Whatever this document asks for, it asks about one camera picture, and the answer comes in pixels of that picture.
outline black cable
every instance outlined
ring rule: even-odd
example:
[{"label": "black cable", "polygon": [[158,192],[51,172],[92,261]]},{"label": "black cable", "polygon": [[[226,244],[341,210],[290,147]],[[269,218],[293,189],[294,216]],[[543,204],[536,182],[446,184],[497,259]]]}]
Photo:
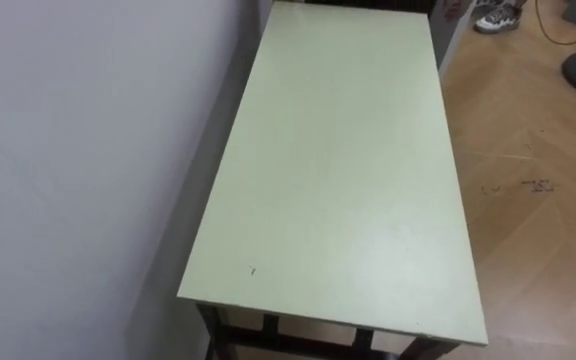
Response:
[{"label": "black cable", "polygon": [[541,28],[541,32],[544,34],[546,39],[548,39],[548,41],[550,41],[551,43],[553,43],[555,45],[562,45],[562,46],[576,45],[576,40],[569,41],[569,42],[561,42],[561,41],[554,40],[553,38],[550,37],[550,35],[548,35],[548,33],[546,32],[546,29],[544,29],[544,24],[541,21],[541,13],[539,12],[539,0],[535,0],[535,12],[537,13],[537,20],[539,21],[539,27]]}]

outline parquet floor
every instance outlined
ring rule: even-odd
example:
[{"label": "parquet floor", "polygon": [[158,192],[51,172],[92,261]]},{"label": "parquet floor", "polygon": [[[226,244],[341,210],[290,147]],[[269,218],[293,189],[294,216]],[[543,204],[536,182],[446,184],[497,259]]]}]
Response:
[{"label": "parquet floor", "polygon": [[[541,0],[542,17],[553,37],[574,39],[563,6]],[[576,90],[559,72],[575,51],[546,41],[529,1],[519,30],[468,32],[444,79],[490,337],[487,348],[462,346],[447,360],[576,359]],[[233,315],[250,323],[249,314]],[[353,337],[348,328],[297,319],[280,331],[340,343]],[[373,347],[400,352],[410,340],[377,334]]]}]

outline shoe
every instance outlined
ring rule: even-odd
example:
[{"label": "shoe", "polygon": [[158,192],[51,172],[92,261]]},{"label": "shoe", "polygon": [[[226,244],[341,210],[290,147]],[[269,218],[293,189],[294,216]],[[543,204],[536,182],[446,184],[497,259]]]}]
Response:
[{"label": "shoe", "polygon": [[501,6],[503,3],[504,0],[477,0],[475,8],[496,8],[497,6]]},{"label": "shoe", "polygon": [[475,30],[482,34],[498,34],[504,31],[515,30],[519,27],[521,9],[511,4],[503,4],[488,15],[477,20]]}]

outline dark metal table frame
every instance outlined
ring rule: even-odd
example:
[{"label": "dark metal table frame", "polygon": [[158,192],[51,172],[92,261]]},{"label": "dark metal table frame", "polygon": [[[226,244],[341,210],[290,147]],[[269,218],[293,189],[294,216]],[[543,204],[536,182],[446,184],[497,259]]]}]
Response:
[{"label": "dark metal table frame", "polygon": [[352,345],[341,345],[279,333],[279,317],[264,314],[263,328],[251,330],[228,324],[225,310],[197,304],[210,334],[206,360],[237,360],[234,345],[330,360],[436,360],[454,350],[458,343],[416,338],[397,355],[371,349],[373,330],[356,329]]}]

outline table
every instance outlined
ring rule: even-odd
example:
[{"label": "table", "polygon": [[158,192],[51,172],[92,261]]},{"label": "table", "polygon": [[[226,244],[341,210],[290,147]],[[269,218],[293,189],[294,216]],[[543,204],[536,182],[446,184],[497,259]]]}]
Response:
[{"label": "table", "polygon": [[[487,343],[426,16],[273,5],[178,296],[221,360],[392,358],[374,330],[417,336],[400,359]],[[230,307],[263,329],[228,325]],[[279,315],[355,341],[279,334]]]}]

